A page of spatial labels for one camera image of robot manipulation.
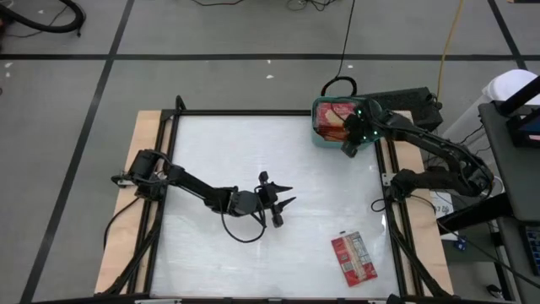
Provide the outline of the white round bin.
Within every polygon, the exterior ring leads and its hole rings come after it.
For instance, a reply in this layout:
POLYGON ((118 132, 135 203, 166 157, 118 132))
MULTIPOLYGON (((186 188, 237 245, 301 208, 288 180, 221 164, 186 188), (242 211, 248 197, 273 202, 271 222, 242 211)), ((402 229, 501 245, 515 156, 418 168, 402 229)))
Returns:
POLYGON ((513 69, 492 79, 482 90, 478 99, 443 133, 452 142, 463 140, 469 133, 481 127, 478 107, 492 100, 507 100, 537 75, 524 69, 513 69))

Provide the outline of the dark keyboard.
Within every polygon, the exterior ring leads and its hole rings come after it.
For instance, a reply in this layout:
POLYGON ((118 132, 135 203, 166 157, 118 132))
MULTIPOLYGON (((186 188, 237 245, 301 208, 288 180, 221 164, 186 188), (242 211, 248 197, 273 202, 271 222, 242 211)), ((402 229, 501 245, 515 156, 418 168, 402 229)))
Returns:
POLYGON ((532 272, 535 276, 540 276, 540 226, 525 226, 523 230, 532 272))

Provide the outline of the dark grey desk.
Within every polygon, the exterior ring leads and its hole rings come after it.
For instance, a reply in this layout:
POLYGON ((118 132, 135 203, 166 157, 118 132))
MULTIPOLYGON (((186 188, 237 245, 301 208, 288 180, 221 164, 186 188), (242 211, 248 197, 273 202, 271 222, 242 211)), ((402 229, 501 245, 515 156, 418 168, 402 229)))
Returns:
POLYGON ((540 148, 516 147, 506 118, 494 104, 482 104, 478 111, 514 216, 521 221, 540 221, 540 148))

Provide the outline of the white paper sheet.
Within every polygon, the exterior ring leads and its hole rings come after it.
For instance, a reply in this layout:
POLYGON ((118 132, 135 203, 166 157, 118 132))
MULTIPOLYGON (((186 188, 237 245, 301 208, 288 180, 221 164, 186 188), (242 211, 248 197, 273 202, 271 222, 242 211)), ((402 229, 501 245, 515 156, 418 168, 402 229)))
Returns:
POLYGON ((440 218, 454 212, 454 205, 449 193, 431 191, 431 202, 435 206, 436 218, 440 218))

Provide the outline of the black computer case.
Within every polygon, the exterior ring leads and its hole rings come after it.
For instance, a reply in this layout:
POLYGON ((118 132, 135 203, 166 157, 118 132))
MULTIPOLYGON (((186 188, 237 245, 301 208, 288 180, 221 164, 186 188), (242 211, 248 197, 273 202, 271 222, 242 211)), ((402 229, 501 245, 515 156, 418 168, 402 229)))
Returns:
POLYGON ((429 131, 436 130, 443 123, 440 114, 442 104, 427 87, 373 93, 365 97, 392 111, 409 111, 414 124, 429 131))

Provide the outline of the teal plastic basket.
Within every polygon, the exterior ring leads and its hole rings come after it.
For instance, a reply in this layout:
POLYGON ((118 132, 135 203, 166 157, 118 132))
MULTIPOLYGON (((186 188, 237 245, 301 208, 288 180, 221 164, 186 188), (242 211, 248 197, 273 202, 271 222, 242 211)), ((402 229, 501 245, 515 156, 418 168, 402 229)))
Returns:
POLYGON ((311 141, 312 143, 319 148, 325 148, 325 149, 338 149, 342 146, 342 142, 332 142, 332 141, 326 141, 321 136, 319 136, 314 129, 315 124, 315 109, 316 106, 322 102, 331 102, 331 103, 338 103, 338 102, 350 102, 354 103, 355 107, 355 101, 360 99, 370 99, 366 97, 358 97, 358 96, 320 96, 318 97, 312 104, 311 108, 311 141))

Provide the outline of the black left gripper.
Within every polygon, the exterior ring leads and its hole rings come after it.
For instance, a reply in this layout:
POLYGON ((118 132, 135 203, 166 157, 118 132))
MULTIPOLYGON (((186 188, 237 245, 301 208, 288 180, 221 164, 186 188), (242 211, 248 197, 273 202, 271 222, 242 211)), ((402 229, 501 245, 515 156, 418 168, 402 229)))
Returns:
POLYGON ((278 193, 287 192, 293 188, 269 182, 266 171, 259 174, 258 180, 259 185, 252 192, 239 191, 231 195, 230 214, 240 217, 260 212, 261 216, 264 216, 264 211, 269 209, 272 214, 273 226, 279 228, 284 224, 281 212, 295 200, 295 197, 278 203, 278 193))

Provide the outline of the red popcorn bag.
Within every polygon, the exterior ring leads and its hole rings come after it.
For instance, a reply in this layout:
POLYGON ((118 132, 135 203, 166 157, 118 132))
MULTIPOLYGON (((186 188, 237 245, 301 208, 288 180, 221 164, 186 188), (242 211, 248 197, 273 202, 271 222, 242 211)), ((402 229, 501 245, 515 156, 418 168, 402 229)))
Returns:
POLYGON ((365 243, 358 231, 331 240, 333 251, 349 287, 378 277, 365 243))
POLYGON ((315 109, 315 132, 326 141, 342 142, 347 137, 344 122, 354 111, 354 103, 322 102, 315 109))

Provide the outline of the black metal table frame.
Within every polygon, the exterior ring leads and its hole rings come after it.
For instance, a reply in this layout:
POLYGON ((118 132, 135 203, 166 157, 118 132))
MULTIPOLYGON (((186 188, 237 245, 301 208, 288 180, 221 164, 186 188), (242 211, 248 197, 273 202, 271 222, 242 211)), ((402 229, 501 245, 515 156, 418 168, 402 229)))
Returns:
POLYGON ((129 158, 156 148, 213 187, 252 191, 258 175, 292 190, 283 226, 214 213, 167 187, 162 198, 127 210, 111 230, 96 291, 182 302, 314 302, 424 296, 417 270, 391 237, 393 228, 446 291, 451 282, 429 193, 376 213, 381 177, 402 169, 411 144, 381 140, 348 158, 316 147, 307 110, 164 110, 138 115, 129 158), (349 287, 331 240, 358 231, 378 277, 349 287))

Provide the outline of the black desk leg beam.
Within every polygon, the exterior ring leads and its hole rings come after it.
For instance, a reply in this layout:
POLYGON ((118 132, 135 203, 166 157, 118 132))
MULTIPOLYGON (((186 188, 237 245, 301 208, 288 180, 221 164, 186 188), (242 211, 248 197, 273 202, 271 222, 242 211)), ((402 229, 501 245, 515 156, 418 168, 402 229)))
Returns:
POLYGON ((469 226, 496 220, 503 216, 513 216, 513 209, 506 193, 498 194, 481 202, 457 210, 437 220, 440 235, 459 231, 469 226))

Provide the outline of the black pole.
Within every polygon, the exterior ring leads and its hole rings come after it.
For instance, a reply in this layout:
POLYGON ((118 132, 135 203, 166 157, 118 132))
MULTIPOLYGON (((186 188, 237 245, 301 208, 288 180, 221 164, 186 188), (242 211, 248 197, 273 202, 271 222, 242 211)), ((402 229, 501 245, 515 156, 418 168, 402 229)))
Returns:
POLYGON ((508 116, 520 107, 524 106, 528 101, 540 94, 540 76, 531 80, 528 84, 515 92, 506 101, 500 103, 497 108, 499 114, 508 116))

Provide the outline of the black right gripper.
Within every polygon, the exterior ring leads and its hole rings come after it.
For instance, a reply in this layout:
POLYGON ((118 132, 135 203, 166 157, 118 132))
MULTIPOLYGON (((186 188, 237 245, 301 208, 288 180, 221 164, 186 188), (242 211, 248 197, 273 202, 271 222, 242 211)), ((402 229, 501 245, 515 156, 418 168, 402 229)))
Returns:
POLYGON ((355 101, 355 108, 343 123, 345 139, 341 151, 349 158, 367 148, 381 137, 381 131, 376 124, 382 113, 380 104, 373 99, 355 101))

